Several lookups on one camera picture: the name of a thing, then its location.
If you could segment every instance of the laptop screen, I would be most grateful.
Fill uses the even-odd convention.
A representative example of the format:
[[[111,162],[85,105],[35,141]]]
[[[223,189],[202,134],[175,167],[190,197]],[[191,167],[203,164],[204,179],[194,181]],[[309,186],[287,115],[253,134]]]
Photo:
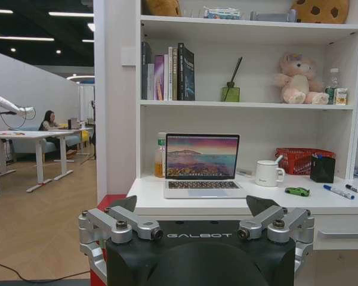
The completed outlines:
[[[167,134],[166,178],[233,179],[239,135]]]

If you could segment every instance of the green toy car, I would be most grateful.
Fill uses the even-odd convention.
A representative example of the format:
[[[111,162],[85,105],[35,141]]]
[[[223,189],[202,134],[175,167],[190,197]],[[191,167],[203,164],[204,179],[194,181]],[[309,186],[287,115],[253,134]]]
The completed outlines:
[[[301,187],[298,187],[298,188],[286,188],[285,192],[287,194],[300,195],[302,197],[308,197],[309,194],[310,194],[309,189],[304,189],[304,188],[301,188]]]

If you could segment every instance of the plastic bottle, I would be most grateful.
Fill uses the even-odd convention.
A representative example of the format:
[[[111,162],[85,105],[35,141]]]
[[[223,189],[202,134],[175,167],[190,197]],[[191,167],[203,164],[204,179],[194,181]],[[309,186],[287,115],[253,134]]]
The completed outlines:
[[[340,86],[340,70],[339,68],[330,69],[330,77],[325,92],[329,95],[329,103],[334,104],[334,91]]]
[[[158,147],[155,151],[154,175],[159,178],[165,177],[166,161],[166,133],[158,133]]]

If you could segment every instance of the laptop touchpad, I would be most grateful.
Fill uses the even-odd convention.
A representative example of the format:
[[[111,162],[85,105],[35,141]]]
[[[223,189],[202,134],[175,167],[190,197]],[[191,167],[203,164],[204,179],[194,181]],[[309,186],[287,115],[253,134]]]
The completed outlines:
[[[223,189],[189,189],[190,197],[226,197]]]

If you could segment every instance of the white mug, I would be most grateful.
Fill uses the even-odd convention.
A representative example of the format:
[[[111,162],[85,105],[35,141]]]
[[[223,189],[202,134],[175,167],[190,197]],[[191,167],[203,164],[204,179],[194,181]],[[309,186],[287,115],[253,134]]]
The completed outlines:
[[[259,186],[277,186],[277,183],[283,182],[285,170],[279,168],[275,161],[257,161],[256,184]]]

